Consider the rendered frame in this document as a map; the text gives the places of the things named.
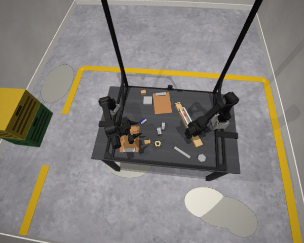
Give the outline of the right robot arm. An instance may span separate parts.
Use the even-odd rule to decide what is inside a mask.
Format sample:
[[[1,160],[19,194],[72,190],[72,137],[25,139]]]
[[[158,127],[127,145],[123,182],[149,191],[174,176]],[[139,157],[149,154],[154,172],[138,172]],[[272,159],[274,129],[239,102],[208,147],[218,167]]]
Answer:
[[[105,118],[104,123],[104,131],[106,133],[106,136],[108,139],[111,140],[112,148],[117,149],[121,147],[121,142],[119,136],[119,128],[114,123],[114,121],[111,118],[110,110],[114,111],[116,108],[116,101],[114,99],[111,99],[109,96],[99,98],[99,105],[103,109],[103,114]],[[122,126],[120,129],[122,129],[121,133],[127,134],[129,133],[129,130],[131,129],[130,123],[128,123],[126,120],[121,121]],[[109,135],[108,135],[109,134]]]

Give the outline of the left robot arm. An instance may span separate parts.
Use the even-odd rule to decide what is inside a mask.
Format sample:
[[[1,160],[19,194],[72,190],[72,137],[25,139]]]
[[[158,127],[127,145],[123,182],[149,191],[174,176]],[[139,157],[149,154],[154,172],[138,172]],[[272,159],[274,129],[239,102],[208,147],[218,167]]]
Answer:
[[[226,103],[222,102],[222,99],[225,97]],[[196,120],[190,122],[186,130],[186,133],[190,136],[197,131],[204,129],[209,123],[210,119],[215,116],[217,113],[219,123],[225,123],[231,118],[230,110],[232,106],[236,105],[239,102],[239,98],[233,93],[228,92],[223,95],[221,100],[219,100],[214,107],[212,107],[204,116],[198,117]]]

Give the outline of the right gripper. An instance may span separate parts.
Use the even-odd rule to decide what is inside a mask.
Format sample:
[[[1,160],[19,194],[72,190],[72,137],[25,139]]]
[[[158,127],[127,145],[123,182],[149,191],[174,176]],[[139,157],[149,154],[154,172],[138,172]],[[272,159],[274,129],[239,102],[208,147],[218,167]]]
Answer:
[[[130,123],[130,125],[132,126],[132,125],[136,125],[136,124],[138,124],[139,122],[135,122],[135,121],[130,121],[127,117],[124,117],[123,118],[123,120],[126,120],[128,123]],[[129,144],[133,144],[134,143],[134,139],[135,138],[137,138],[139,135],[141,135],[142,133],[138,133],[138,134],[133,134],[133,135],[131,135],[131,133],[130,133],[130,130],[129,130],[129,133],[127,133],[127,134],[123,134],[123,133],[121,133],[121,131],[122,131],[122,129],[120,129],[120,127],[118,127],[119,128],[119,136],[121,137],[121,136],[123,136],[123,135],[128,135],[128,141],[129,141]],[[135,138],[134,138],[135,137]]]

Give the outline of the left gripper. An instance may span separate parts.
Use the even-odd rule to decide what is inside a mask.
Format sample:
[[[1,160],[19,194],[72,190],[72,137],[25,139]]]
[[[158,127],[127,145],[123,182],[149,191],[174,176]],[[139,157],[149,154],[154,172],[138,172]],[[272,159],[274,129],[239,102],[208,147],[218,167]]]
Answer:
[[[208,129],[208,127],[206,126],[206,127],[205,127],[203,130],[201,130],[201,131],[208,132],[209,129]],[[197,132],[198,132],[198,133],[197,133]],[[200,132],[200,131],[197,131],[197,132],[193,134],[194,137],[197,136],[197,135],[202,134],[202,132]],[[189,136],[186,132],[185,132],[185,135],[186,135],[187,139],[192,138],[192,135]]]

